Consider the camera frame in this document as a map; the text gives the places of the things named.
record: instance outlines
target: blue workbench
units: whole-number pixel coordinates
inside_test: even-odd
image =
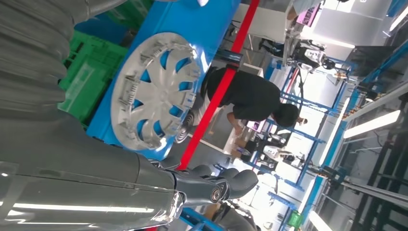
[[[155,2],[140,28],[125,58],[147,38],[161,32],[174,32],[183,36],[197,51],[196,61],[201,67],[201,77],[194,84],[197,90],[217,52],[225,32],[238,9],[240,0],[209,1],[200,7],[196,0],[177,2]],[[103,140],[108,144],[120,145],[111,126],[111,96],[117,76],[105,94],[88,130],[89,136]],[[174,142],[174,137],[157,150],[139,150],[149,159],[164,159]]]

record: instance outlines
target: green crate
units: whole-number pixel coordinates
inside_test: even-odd
[[[128,0],[107,14],[116,23],[138,31],[153,2],[154,0]]]
[[[59,83],[66,91],[65,102],[58,108],[87,126],[128,50],[77,31],[70,46],[64,61],[68,74]]]

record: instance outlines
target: screen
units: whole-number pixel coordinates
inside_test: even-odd
[[[261,121],[261,122],[248,121],[246,123],[246,126],[256,132],[262,132],[262,128],[264,127],[265,122],[266,120]]]
[[[312,24],[313,24],[313,21],[314,21],[315,18],[316,18],[316,15],[317,15],[319,9],[320,9],[320,4],[317,5],[317,6],[315,6],[315,7],[310,8],[309,10],[307,10],[307,11],[305,11],[305,12],[303,12],[303,13],[301,13],[301,14],[297,17],[296,22],[297,22],[297,23],[300,23],[300,24],[302,24],[302,25],[311,27]]]

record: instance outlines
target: dark hair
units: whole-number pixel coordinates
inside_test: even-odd
[[[323,63],[323,67],[324,67],[324,69],[326,69],[326,70],[332,70],[333,68],[336,67],[336,63],[333,62],[333,61],[330,60],[330,59],[326,59],[326,60],[324,61],[324,63]]]
[[[273,118],[279,126],[284,128],[295,125],[299,117],[299,109],[290,103],[282,103],[279,110],[273,112]]]

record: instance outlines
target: person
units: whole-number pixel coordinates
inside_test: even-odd
[[[203,83],[206,85],[204,103],[200,108],[191,111],[194,115],[194,126],[198,125],[203,117],[226,70],[226,68],[221,68],[207,73]],[[280,89],[270,81],[255,74],[238,71],[216,113],[223,106],[234,105],[232,112],[227,114],[227,119],[234,127],[236,135],[242,133],[239,120],[256,122],[271,116],[278,125],[291,127],[299,117],[299,109],[293,104],[281,103],[280,95]]]
[[[302,126],[302,125],[307,124],[309,121],[308,121],[306,118],[299,117],[299,118],[296,120],[296,122],[299,123],[300,126]]]
[[[292,21],[301,13],[307,11],[308,9],[317,6],[323,0],[294,0],[293,7],[289,10],[287,19]],[[339,2],[348,2],[348,0],[338,0]]]

